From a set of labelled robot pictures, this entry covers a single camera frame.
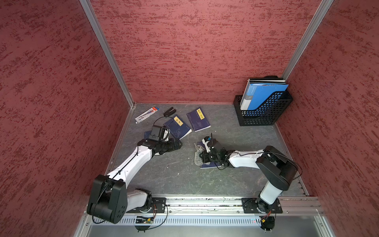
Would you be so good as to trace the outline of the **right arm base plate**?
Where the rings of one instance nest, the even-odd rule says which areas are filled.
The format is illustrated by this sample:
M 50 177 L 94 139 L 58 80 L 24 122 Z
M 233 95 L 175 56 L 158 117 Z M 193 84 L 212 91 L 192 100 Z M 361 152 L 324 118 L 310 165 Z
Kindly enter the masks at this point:
M 267 204 L 260 198 L 242 198 L 242 208 L 245 214 L 282 214 L 283 210 L 279 199 L 273 204 Z

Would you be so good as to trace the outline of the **blue book Mengxi Bitan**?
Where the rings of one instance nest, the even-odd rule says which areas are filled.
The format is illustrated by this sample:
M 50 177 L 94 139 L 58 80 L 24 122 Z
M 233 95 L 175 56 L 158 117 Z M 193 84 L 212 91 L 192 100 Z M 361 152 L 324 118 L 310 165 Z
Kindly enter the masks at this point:
M 144 133 L 144 139 L 145 139 L 145 140 L 149 140 L 149 139 L 150 139 L 150 136 L 151 136 L 151 131 L 146 131 L 146 132 Z

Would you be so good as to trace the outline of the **blue book Yuewei notes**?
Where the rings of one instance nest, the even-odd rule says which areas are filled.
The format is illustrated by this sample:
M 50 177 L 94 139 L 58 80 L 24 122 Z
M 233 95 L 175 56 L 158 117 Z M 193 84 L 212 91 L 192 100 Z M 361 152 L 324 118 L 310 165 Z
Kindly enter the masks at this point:
M 197 142 L 197 144 L 203 146 L 204 151 L 205 151 L 205 145 L 202 144 L 202 142 Z M 204 163 L 203 165 L 201 165 L 201 166 L 199 166 L 199 167 L 200 167 L 200 169 L 220 168 L 221 165 L 218 164 L 218 163 L 215 163 L 215 162 L 208 162 L 208 163 Z

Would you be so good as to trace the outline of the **grey knitted cloth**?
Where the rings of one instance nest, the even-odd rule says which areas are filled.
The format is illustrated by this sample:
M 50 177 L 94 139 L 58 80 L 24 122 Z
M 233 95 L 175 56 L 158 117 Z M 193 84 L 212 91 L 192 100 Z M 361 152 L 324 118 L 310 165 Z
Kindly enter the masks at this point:
M 204 152 L 204 148 L 203 146 L 198 145 L 198 144 L 194 144 L 194 146 L 196 149 L 194 153 L 194 164 L 197 166 L 201 166 L 204 164 L 204 162 L 202 161 L 202 158 L 200 157 L 200 155 Z

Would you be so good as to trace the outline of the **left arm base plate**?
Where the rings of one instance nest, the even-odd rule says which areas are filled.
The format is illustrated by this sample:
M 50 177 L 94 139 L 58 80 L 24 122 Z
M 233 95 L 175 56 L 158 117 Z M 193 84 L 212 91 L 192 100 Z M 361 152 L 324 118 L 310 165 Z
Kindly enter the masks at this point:
M 149 200 L 147 206 L 134 208 L 134 209 L 128 211 L 127 213 L 135 213 L 135 214 L 140 214 L 140 213 L 141 214 L 145 214 L 145 213 L 147 213 L 147 214 L 154 214 L 154 213 L 161 214 L 161 213 L 165 213 L 167 211 L 167 208 L 165 207 L 166 201 L 167 201 L 167 198 L 154 197 L 154 198 L 152 198 L 152 200 Z

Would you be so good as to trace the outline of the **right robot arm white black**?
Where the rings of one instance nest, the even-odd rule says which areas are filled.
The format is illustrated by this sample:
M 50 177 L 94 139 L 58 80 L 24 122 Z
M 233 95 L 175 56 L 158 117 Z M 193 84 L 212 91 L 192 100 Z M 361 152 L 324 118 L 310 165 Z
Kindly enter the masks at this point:
M 215 138 L 206 136 L 201 141 L 199 154 L 203 163 L 214 163 L 219 170 L 225 168 L 258 169 L 266 177 L 267 183 L 257 198 L 245 201 L 243 208 L 258 213 L 278 213 L 278 197 L 288 191 L 297 178 L 299 166 L 273 146 L 258 151 L 226 150 Z

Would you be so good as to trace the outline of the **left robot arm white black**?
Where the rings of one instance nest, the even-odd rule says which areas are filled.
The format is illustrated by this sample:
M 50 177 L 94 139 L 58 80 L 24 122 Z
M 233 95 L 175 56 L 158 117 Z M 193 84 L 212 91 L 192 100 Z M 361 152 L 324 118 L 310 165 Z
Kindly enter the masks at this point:
M 107 175 L 98 175 L 92 185 L 87 214 L 100 218 L 103 222 L 118 223 L 126 212 L 136 208 L 144 211 L 153 209 L 150 191 L 127 187 L 139 170 L 154 156 L 164 155 L 179 150 L 182 143 L 170 137 L 170 130 L 165 126 L 154 125 L 147 139 L 137 143 L 133 153 L 121 165 Z

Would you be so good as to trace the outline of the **blue book Zhuangzi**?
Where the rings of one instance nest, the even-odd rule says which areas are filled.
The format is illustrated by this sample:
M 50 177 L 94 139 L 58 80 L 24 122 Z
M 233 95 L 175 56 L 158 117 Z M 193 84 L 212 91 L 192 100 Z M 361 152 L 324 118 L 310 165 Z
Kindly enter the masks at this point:
M 179 140 L 192 132 L 192 129 L 178 115 L 174 115 L 164 125 L 170 130 L 171 135 Z

